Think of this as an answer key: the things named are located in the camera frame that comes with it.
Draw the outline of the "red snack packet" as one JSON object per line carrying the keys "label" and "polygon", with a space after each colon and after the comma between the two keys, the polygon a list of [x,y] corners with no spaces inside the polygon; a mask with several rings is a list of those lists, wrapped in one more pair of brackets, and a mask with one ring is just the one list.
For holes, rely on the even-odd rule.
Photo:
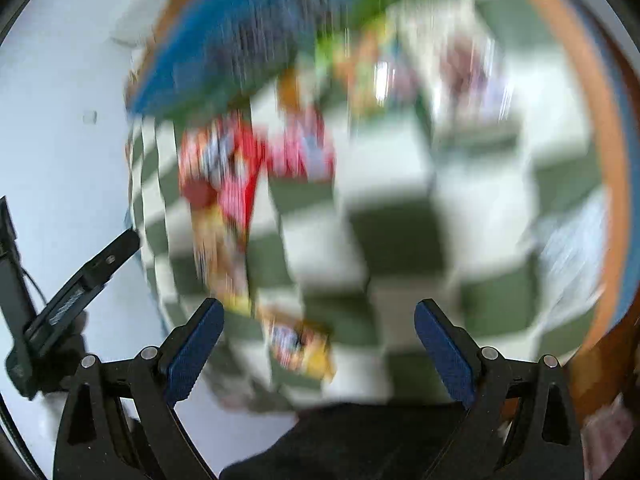
{"label": "red snack packet", "polygon": [[238,113],[186,130],[178,154],[180,194],[192,210],[221,218],[244,246],[266,155],[266,140]]}

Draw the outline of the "yellow noodle packet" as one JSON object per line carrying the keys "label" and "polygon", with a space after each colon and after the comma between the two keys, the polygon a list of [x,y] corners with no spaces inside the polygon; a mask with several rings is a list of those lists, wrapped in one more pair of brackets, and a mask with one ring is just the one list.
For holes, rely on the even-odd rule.
{"label": "yellow noodle packet", "polygon": [[333,379],[331,331],[326,326],[272,307],[260,307],[257,315],[270,356],[280,367],[320,382]]}

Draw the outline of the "green white checkered blanket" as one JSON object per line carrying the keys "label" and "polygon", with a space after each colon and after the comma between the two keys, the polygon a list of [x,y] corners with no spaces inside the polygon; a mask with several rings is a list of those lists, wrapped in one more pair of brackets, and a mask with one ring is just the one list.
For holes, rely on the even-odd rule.
{"label": "green white checkered blanket", "polygon": [[475,0],[468,13],[503,54],[518,120],[441,148],[422,104],[356,122],[329,88],[336,176],[259,178],[247,271],[258,307],[328,331],[335,374],[287,370],[258,316],[229,312],[204,370],[227,410],[446,401],[413,328],[422,299],[509,359],[567,360],[584,343],[610,200],[582,89],[529,0]]}

